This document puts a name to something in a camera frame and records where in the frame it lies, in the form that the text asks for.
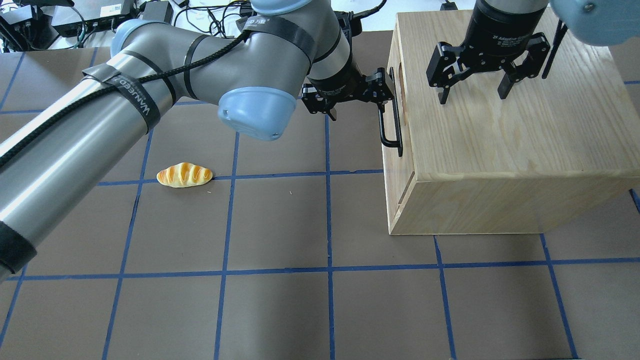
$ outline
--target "grid line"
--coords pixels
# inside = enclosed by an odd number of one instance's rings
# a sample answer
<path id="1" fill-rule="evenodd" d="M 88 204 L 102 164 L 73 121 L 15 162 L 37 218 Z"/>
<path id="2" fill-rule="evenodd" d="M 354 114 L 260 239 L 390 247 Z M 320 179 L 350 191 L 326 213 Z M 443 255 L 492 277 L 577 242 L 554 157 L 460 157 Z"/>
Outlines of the grid line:
<path id="1" fill-rule="evenodd" d="M 331 223 L 331 152 L 329 115 L 324 116 L 324 166 L 326 170 L 326 267 L 329 303 L 329 358 L 335 360 L 335 318 L 333 316 L 333 247 Z"/>
<path id="2" fill-rule="evenodd" d="M 18 301 L 18 295 L 20 295 L 20 288 L 22 287 L 24 276 L 27 273 L 27 266 L 28 264 L 24 265 L 24 268 L 22 268 L 22 272 L 20 273 L 20 277 L 18 278 L 18 284 L 15 286 L 15 290 L 13 291 L 13 297 L 11 298 L 9 311 L 6 312 L 6 318 L 4 319 L 4 325 L 2 326 L 2 332 L 0 332 L 0 348 L 2 348 L 4 337 L 6 336 L 6 331 L 9 328 L 9 322 L 11 321 L 11 315 L 13 315 L 15 304 Z"/>
<path id="3" fill-rule="evenodd" d="M 545 238 L 544 234 L 540 234 L 540 243 L 542 244 L 542 249 L 545 252 L 545 258 L 547 259 L 549 275 L 551 276 L 551 283 L 554 287 L 554 292 L 556 293 L 558 310 L 560 310 L 560 317 L 562 318 L 562 323 L 564 325 L 564 333 L 566 334 L 566 340 L 569 344 L 569 349 L 571 350 L 571 357 L 573 359 L 578 359 L 578 352 L 576 351 L 575 343 L 573 342 L 571 328 L 569 327 L 569 320 L 567 319 L 566 312 L 564 311 L 564 303 L 562 301 L 562 295 L 560 294 L 560 287 L 558 286 L 558 281 L 556 279 L 556 271 L 554 270 L 554 266 L 551 262 L 551 255 L 549 254 L 549 248 L 547 247 L 547 239 Z"/>
<path id="4" fill-rule="evenodd" d="M 615 263 L 640 263 L 640 258 L 600 258 L 600 259 L 561 259 L 551 260 L 553 265 L 590 265 L 590 264 L 615 264 Z M 442 263 L 445 269 L 455 268 L 501 268 L 520 266 L 547 266 L 548 261 L 498 261 L 478 263 Z M 438 269 L 436 264 L 400 264 L 400 265 L 354 265 L 333 266 L 333 272 L 363 272 L 363 271 L 399 271 L 399 270 L 424 270 Z M 328 267 L 312 268 L 262 268 L 227 270 L 227 276 L 236 275 L 262 275 L 262 274 L 298 274 L 327 272 Z M 124 273 L 124 274 L 72 274 L 72 275 L 26 275 L 23 281 L 56 281 L 56 280 L 82 280 L 82 279 L 143 279 L 162 277 L 195 277 L 195 276 L 221 276 L 221 270 L 204 270 L 192 272 L 149 272 L 149 273 Z M 5 281 L 19 281 L 19 276 L 9 277 Z"/>
<path id="5" fill-rule="evenodd" d="M 444 277 L 444 265 L 442 263 L 442 253 L 438 246 L 438 238 L 433 236 L 433 244 L 436 248 L 436 259 L 438 261 L 438 269 L 440 271 L 440 291 L 442 291 L 442 305 L 444 307 L 444 318 L 447 324 L 447 337 L 449 339 L 449 351 L 451 352 L 451 359 L 456 360 L 456 343 L 453 339 L 453 326 L 451 325 L 451 312 L 449 311 L 449 296 L 447 294 L 447 283 Z"/>
<path id="6" fill-rule="evenodd" d="M 381 168 L 364 169 L 364 170 L 337 170 L 331 171 L 331 175 L 361 175 L 361 174 L 382 174 L 384 170 Z M 326 176 L 324 171 L 320 172 L 283 172 L 275 174 L 253 174 L 253 175 L 236 175 L 236 179 L 271 179 L 275 177 L 303 177 L 303 176 Z M 231 176 L 216 176 L 212 179 L 215 180 L 231 180 Z M 157 179 L 144 179 L 144 180 L 121 180 L 121 181 L 101 181 L 97 186 L 120 186 L 120 185 L 134 185 L 139 183 L 158 183 Z"/>
<path id="7" fill-rule="evenodd" d="M 136 215 L 138 214 L 138 204 L 140 203 L 140 195 L 142 194 L 142 180 L 145 178 L 145 171 L 147 168 L 147 160 L 149 157 L 149 150 L 151 149 L 151 141 L 153 139 L 154 130 L 149 131 L 149 137 L 147 138 L 147 147 L 145 148 L 145 155 L 142 159 L 142 166 L 140 169 L 140 182 L 138 183 L 138 191 L 136 192 L 136 200 L 133 203 L 133 209 L 131 211 L 131 221 L 129 222 L 129 230 L 127 231 L 127 239 L 125 241 L 124 250 L 122 252 L 122 262 L 120 263 L 120 276 L 118 277 L 118 284 L 116 286 L 116 292 L 113 297 L 113 307 L 111 308 L 111 316 L 109 317 L 109 325 L 107 327 L 107 334 L 104 340 L 104 348 L 102 349 L 102 360 L 106 360 L 109 354 L 109 345 L 111 343 L 111 334 L 113 332 L 113 324 L 115 323 L 116 312 L 118 311 L 118 301 L 120 300 L 120 291 L 122 290 L 122 280 L 124 270 L 127 266 L 127 258 L 129 256 L 129 247 L 131 245 L 131 237 L 133 235 L 133 228 L 136 223 Z"/>
<path id="8" fill-rule="evenodd" d="M 636 205 L 636 209 L 638 210 L 638 213 L 640 213 L 640 197 L 638 197 L 638 194 L 633 189 L 629 190 L 629 194 L 631 194 L 631 199 L 634 200 L 634 204 Z"/>
<path id="9" fill-rule="evenodd" d="M 35 114 L 35 113 L 41 113 L 43 112 L 44 109 L 42 110 L 11 110 L 11 111 L 0 111 L 0 115 L 13 115 L 13 114 Z"/>
<path id="10" fill-rule="evenodd" d="M 9 92 L 11 91 L 11 87 L 13 86 L 13 82 L 15 81 L 16 76 L 18 76 L 18 70 L 20 70 L 20 65 L 22 65 L 22 61 L 24 59 L 24 55 L 26 53 L 22 53 L 20 55 L 20 59 L 18 60 L 18 65 L 15 66 L 15 70 L 13 71 L 13 75 L 11 76 L 11 80 L 9 80 L 9 85 L 6 87 L 6 91 L 2 97 L 2 101 L 0 101 L 0 110 L 4 108 L 4 103 L 6 102 L 6 98 L 9 97 Z"/>
<path id="11" fill-rule="evenodd" d="M 220 339 L 222 335 L 222 316 L 225 305 L 225 290 L 227 287 L 227 266 L 229 263 L 229 245 L 231 241 L 231 223 L 234 212 L 234 197 L 236 194 L 236 174 L 238 169 L 238 149 L 240 148 L 240 133 L 236 132 L 234 144 L 234 164 L 231 170 L 231 187 L 229 190 L 229 206 L 227 209 L 227 231 L 225 233 L 225 251 L 222 258 L 222 271 L 220 278 L 220 292 L 218 297 L 218 319 L 216 321 L 216 337 L 214 342 L 213 358 L 220 358 Z"/>

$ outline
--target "wooden box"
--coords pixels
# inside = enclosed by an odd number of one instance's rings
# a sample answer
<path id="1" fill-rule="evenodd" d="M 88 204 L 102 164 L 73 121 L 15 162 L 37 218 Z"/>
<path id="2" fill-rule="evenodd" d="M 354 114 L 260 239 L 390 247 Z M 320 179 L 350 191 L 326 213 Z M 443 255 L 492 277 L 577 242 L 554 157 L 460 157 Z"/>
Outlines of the wooden box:
<path id="1" fill-rule="evenodd" d="M 500 100 L 504 73 L 474 74 L 440 105 L 425 71 L 438 41 L 462 42 L 470 16 L 397 16 L 389 67 L 404 156 L 383 148 L 390 234 L 541 233 L 640 184 L 640 119 L 611 54 L 570 32 L 548 79 Z M 551 42 L 556 24 L 548 9 L 538 31 Z"/>

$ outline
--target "box side panel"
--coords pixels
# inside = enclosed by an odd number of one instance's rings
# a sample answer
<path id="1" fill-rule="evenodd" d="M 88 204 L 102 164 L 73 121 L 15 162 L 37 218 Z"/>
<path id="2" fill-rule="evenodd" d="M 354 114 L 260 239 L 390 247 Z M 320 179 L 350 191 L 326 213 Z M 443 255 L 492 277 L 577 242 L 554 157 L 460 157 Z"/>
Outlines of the box side panel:
<path id="1" fill-rule="evenodd" d="M 403 136 L 403 157 L 398 157 L 397 149 L 382 147 L 382 156 L 385 168 L 385 189 L 387 193 L 387 217 L 389 228 L 396 221 L 397 214 L 406 193 L 410 191 L 409 184 L 414 178 L 413 175 L 413 152 L 411 149 L 411 134 L 409 133 L 406 117 L 406 106 L 403 97 L 404 69 L 400 56 L 398 31 L 394 31 L 391 41 L 391 52 L 389 55 L 389 63 L 387 71 L 392 67 L 396 78 L 396 101 L 398 106 L 398 117 L 400 120 L 401 131 Z M 395 139 L 393 131 L 394 110 L 392 103 L 388 102 L 385 106 L 385 129 L 387 130 L 387 138 Z"/>
<path id="2" fill-rule="evenodd" d="M 542 233 L 637 184 L 640 177 L 417 183 L 391 233 Z"/>

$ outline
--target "bread roll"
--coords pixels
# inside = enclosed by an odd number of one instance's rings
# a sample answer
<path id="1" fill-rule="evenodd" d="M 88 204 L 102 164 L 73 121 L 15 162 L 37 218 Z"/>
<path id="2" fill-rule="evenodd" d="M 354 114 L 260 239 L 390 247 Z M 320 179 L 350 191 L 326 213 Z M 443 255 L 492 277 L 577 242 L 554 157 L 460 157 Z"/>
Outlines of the bread roll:
<path id="1" fill-rule="evenodd" d="M 213 179 L 213 172 L 192 163 L 179 163 L 160 171 L 156 179 L 162 185 L 172 188 L 187 188 L 208 183 Z"/>

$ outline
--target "power adapter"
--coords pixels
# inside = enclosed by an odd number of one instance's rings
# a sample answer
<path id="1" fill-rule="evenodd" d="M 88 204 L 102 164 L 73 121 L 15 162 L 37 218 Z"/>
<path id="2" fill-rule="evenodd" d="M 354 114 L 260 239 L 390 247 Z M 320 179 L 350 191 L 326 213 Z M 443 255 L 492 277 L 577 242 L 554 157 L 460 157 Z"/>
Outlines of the power adapter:
<path id="1" fill-rule="evenodd" d="M 171 24 L 173 18 L 173 8 L 168 1 L 151 1 L 145 3 L 145 10 L 142 12 L 143 20 L 162 21 Z"/>

